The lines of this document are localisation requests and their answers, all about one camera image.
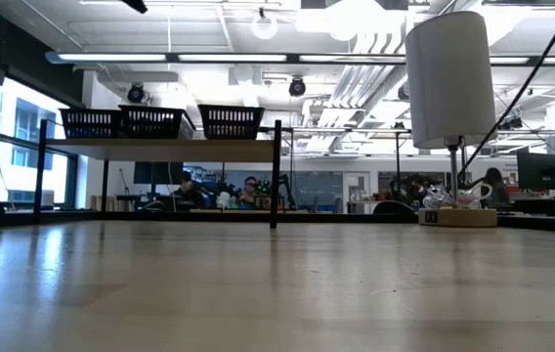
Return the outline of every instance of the wire basket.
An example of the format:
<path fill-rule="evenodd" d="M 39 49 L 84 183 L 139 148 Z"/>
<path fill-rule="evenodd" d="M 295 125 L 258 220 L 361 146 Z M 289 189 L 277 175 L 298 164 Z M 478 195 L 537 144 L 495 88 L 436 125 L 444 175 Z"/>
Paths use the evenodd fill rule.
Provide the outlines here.
<path fill-rule="evenodd" d="M 255 140 L 264 108 L 199 105 L 207 139 Z"/>
<path fill-rule="evenodd" d="M 67 138 L 116 138 L 121 119 L 119 110 L 60 109 Z"/>
<path fill-rule="evenodd" d="M 195 130 L 182 109 L 120 106 L 123 131 L 128 138 L 192 139 Z"/>

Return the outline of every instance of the monitor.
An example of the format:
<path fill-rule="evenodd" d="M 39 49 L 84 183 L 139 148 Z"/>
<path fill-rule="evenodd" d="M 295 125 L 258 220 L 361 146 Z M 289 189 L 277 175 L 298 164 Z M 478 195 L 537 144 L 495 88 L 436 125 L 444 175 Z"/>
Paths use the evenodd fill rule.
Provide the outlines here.
<path fill-rule="evenodd" d="M 555 190 L 555 154 L 517 153 L 521 190 Z"/>
<path fill-rule="evenodd" d="M 180 185 L 182 184 L 182 166 L 182 162 L 135 162 L 134 183 L 138 185 Z"/>

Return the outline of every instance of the black column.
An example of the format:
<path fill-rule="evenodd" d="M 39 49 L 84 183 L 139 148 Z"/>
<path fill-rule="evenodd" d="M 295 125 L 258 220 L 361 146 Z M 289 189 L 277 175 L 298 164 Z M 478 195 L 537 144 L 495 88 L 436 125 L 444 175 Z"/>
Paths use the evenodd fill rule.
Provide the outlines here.
<path fill-rule="evenodd" d="M 102 181 L 102 213 L 106 212 L 108 198 L 108 160 L 104 160 L 104 180 Z"/>
<path fill-rule="evenodd" d="M 402 199 L 402 188 L 400 186 L 402 182 L 402 169 L 399 163 L 399 133 L 395 133 L 395 156 L 397 158 L 397 191 L 395 192 L 395 200 L 400 201 Z"/>
<path fill-rule="evenodd" d="M 281 120 L 276 120 L 274 136 L 274 168 L 271 181 L 271 221 L 272 229 L 278 226 L 279 159 L 281 157 Z"/>
<path fill-rule="evenodd" d="M 45 171 L 45 148 L 47 147 L 47 119 L 41 120 L 39 130 L 39 154 L 36 163 L 36 188 L 34 189 L 34 222 L 41 222 L 41 198 L 43 194 L 43 171 Z"/>

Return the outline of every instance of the office chair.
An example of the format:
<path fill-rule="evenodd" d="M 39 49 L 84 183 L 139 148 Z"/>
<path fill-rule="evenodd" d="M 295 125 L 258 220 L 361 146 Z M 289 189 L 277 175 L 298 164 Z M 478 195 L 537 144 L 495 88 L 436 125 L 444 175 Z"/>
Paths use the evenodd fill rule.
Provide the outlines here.
<path fill-rule="evenodd" d="M 384 200 L 375 205 L 373 214 L 378 215 L 414 215 L 414 209 L 400 201 Z"/>

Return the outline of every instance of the glass window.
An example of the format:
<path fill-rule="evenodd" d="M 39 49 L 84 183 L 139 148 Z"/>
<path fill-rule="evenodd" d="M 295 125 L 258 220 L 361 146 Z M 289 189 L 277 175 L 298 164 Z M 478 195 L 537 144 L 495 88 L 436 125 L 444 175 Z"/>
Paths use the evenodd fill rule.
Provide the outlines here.
<path fill-rule="evenodd" d="M 38 142 L 41 120 L 49 123 L 48 138 L 64 138 L 61 112 L 68 106 L 17 81 L 6 78 L 0 87 L 0 133 L 30 142 Z"/>
<path fill-rule="evenodd" d="M 36 150 L 0 142 L 0 201 L 34 201 L 37 156 Z M 66 156 L 45 153 L 43 190 L 54 191 L 56 203 L 65 201 L 66 170 Z"/>

